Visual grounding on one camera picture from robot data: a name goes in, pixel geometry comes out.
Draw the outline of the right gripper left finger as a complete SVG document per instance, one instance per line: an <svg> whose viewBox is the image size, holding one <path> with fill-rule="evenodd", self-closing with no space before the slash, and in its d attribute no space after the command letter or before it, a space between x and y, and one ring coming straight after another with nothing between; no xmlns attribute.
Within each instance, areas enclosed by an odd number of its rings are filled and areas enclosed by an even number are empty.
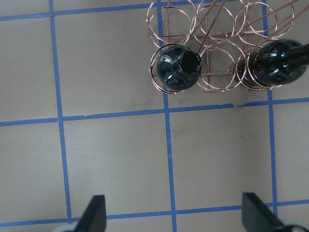
<svg viewBox="0 0 309 232"><path fill-rule="evenodd" d="M104 195L91 198L82 217L74 228L74 232L104 232L107 226L106 205Z"/></svg>

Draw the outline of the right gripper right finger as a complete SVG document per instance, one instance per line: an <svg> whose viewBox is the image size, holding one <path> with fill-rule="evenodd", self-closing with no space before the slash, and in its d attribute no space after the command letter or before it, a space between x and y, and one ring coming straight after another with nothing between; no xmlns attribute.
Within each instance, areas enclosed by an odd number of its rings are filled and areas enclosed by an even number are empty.
<svg viewBox="0 0 309 232"><path fill-rule="evenodd" d="M253 192L242 194L241 221L247 232L284 231L284 224Z"/></svg>

